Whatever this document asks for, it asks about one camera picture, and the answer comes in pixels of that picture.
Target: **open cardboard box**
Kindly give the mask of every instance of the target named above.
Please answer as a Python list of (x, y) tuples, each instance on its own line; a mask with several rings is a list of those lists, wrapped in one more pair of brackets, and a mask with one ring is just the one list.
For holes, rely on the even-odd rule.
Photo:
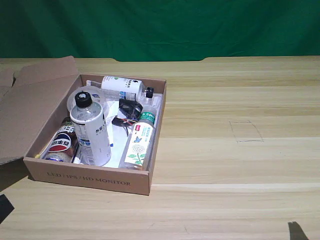
[(13, 72), (0, 74), (0, 163), (21, 159), (36, 181), (149, 195), (166, 101), (166, 81), (142, 80), (162, 93), (149, 169), (130, 170), (34, 158), (69, 115), (68, 96), (87, 80), (103, 75), (79, 74), (72, 56), (26, 66), (13, 84)]

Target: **green label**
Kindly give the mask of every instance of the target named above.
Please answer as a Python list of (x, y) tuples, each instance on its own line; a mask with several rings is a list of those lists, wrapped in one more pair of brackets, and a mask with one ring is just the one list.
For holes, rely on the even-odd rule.
[(150, 122), (152, 122), (152, 124), (155, 124), (156, 117), (151, 112), (146, 111), (146, 112), (141, 113), (140, 120), (141, 119), (147, 119)]

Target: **transparent bottle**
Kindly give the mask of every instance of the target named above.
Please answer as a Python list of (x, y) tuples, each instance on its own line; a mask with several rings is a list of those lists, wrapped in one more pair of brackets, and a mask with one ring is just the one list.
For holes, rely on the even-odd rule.
[(85, 91), (77, 93), (74, 99), (76, 106), (71, 109), (70, 117), (84, 159), (89, 165), (103, 166), (111, 158), (103, 108)]
[(102, 83), (87, 80), (86, 85), (100, 88), (108, 101), (125, 99), (141, 103), (146, 98), (152, 98), (154, 94), (153, 87), (145, 87), (140, 80), (123, 77), (105, 76)]
[(157, 109), (144, 106), (139, 121), (132, 126), (125, 145), (119, 168), (147, 170), (155, 135)]

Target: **pepsi logo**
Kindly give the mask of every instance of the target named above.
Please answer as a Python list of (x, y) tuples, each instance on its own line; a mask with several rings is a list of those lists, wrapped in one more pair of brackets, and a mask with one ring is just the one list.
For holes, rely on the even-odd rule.
[(53, 140), (49, 153), (62, 152), (71, 147), (71, 139), (65, 133), (59, 133)]

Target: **beverage bottle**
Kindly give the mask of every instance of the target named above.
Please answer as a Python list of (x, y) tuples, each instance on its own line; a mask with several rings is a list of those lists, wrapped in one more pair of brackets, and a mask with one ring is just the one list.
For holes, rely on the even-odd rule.
[(70, 111), (74, 131), (89, 165), (103, 166), (111, 158), (104, 111), (100, 103), (92, 101), (88, 92), (75, 95), (75, 106)]
[(132, 126), (132, 133), (128, 137), (119, 168), (148, 169), (155, 135), (156, 115), (156, 108), (150, 105), (143, 107), (139, 121)]
[(101, 88), (105, 98), (113, 101), (125, 99), (140, 103), (145, 98), (149, 98), (148, 95), (153, 95), (154, 92), (152, 87), (146, 87), (141, 80), (116, 76), (105, 76), (102, 83), (87, 80), (86, 84), (87, 86)]

